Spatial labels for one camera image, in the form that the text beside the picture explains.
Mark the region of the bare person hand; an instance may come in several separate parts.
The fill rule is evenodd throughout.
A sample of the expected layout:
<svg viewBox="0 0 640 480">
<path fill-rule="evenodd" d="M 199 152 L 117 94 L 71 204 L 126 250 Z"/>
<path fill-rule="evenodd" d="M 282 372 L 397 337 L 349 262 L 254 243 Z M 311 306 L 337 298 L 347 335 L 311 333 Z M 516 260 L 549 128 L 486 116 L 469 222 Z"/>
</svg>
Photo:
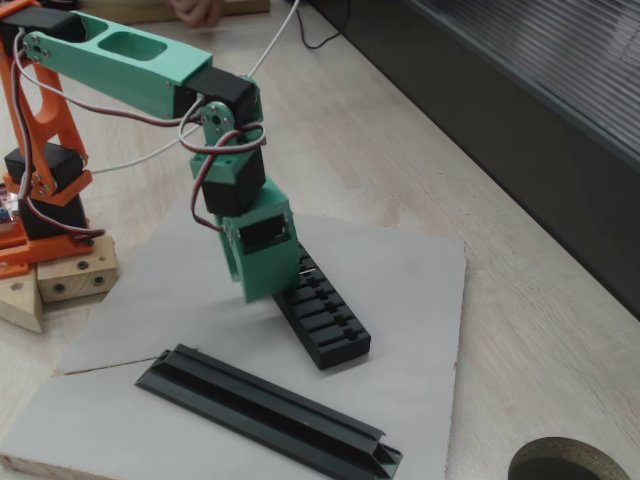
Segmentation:
<svg viewBox="0 0 640 480">
<path fill-rule="evenodd" d="M 194 28 L 214 27 L 224 15 L 223 0 L 167 0 L 166 4 L 178 19 Z"/>
</svg>

